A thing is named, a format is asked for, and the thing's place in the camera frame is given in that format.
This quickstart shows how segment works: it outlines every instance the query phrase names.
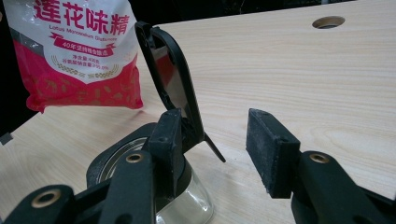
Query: light wood surface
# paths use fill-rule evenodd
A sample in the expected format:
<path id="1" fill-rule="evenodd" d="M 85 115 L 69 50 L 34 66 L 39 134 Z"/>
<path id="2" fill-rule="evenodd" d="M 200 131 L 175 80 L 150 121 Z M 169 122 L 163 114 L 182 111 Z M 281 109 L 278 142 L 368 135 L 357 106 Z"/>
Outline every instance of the light wood surface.
<path id="1" fill-rule="evenodd" d="M 396 1 L 354 2 L 161 25 L 183 49 L 206 132 L 186 154 L 215 205 L 211 223 L 294 223 L 290 200 L 272 200 L 247 152 L 248 109 L 272 113 L 301 151 L 335 157 L 357 184 L 396 191 Z M 312 22 L 341 16 L 339 27 Z M 0 146 L 0 216 L 31 191 L 81 192 L 103 150 L 164 106 L 139 52 L 144 108 L 49 107 Z"/>

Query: wooden table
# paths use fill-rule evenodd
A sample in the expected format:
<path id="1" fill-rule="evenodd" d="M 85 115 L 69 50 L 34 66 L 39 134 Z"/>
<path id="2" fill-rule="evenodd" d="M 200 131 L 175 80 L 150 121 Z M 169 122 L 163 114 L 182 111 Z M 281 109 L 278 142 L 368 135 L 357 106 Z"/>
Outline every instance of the wooden table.
<path id="1" fill-rule="evenodd" d="M 396 187 L 396 1 L 360 0 L 165 24 L 191 69 L 205 130 L 186 157 L 215 204 L 212 223 L 293 223 L 290 200 L 272 200 L 246 152 L 248 109 L 276 116 L 301 151 L 335 157 L 357 184 L 393 199 Z M 345 23 L 316 29 L 313 21 Z M 49 107 L 0 147 L 0 216 L 31 191 L 86 188 L 100 152 L 164 111 L 140 54 L 144 108 Z"/>

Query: monosodium glutamate bag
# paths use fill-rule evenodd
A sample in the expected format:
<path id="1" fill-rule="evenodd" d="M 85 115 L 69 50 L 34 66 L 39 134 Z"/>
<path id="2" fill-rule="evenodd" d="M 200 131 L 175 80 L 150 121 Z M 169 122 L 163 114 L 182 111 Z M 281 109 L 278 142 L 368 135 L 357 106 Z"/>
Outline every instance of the monosodium glutamate bag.
<path id="1" fill-rule="evenodd" d="M 3 2 L 30 109 L 143 105 L 128 0 Z"/>

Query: red plastic bag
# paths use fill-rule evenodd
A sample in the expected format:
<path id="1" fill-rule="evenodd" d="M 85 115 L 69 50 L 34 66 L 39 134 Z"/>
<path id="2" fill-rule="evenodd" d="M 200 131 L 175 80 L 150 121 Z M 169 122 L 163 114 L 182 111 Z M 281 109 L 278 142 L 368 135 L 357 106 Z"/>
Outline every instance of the red plastic bag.
<path id="1" fill-rule="evenodd" d="M 140 108 L 136 22 L 127 0 L 4 0 L 27 106 Z"/>

